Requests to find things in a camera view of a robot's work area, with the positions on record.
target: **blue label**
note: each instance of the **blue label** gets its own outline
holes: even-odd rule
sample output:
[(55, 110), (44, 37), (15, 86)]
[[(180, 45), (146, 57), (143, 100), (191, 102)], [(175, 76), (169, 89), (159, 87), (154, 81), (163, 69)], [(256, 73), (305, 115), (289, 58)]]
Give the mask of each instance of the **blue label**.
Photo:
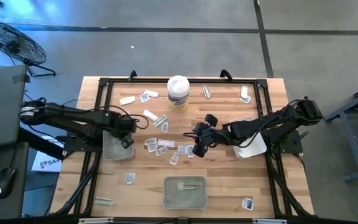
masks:
[(188, 95), (189, 94), (187, 94), (186, 96), (181, 97), (181, 98), (174, 98), (174, 97), (172, 97), (171, 95), (168, 94), (168, 99), (171, 102), (173, 102), (174, 105), (182, 105), (182, 104), (186, 103)]

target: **computer mouse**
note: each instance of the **computer mouse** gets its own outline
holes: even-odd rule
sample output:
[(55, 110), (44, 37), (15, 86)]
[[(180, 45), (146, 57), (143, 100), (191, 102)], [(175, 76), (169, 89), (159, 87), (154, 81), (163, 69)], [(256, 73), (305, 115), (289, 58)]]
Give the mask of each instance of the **computer mouse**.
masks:
[(0, 198), (6, 198), (11, 194), (16, 170), (12, 167), (0, 172)]

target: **clear plastic tray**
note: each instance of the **clear plastic tray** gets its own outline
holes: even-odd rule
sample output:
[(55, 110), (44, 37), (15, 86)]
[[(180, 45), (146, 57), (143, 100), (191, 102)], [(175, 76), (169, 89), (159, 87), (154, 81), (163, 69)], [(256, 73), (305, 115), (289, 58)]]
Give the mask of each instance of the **clear plastic tray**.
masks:
[(205, 209), (208, 206), (204, 177), (167, 177), (164, 180), (163, 207), (166, 209)]
[(135, 156), (134, 145), (125, 149), (119, 139), (103, 131), (103, 158), (110, 161), (129, 160)]

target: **white plastic lid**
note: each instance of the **white plastic lid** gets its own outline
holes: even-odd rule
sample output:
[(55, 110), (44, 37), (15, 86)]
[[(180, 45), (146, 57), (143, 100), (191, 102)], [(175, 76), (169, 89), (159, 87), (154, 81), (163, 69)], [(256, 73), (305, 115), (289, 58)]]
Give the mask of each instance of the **white plastic lid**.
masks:
[(168, 92), (173, 97), (186, 96), (190, 89), (189, 80), (181, 75), (175, 75), (168, 80)]

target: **laptop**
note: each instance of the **laptop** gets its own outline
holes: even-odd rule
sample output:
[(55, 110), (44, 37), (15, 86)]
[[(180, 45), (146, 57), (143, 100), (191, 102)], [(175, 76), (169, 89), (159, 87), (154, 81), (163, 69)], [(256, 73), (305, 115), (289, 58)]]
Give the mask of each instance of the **laptop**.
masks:
[(0, 146), (17, 141), (26, 71), (26, 65), (0, 68)]

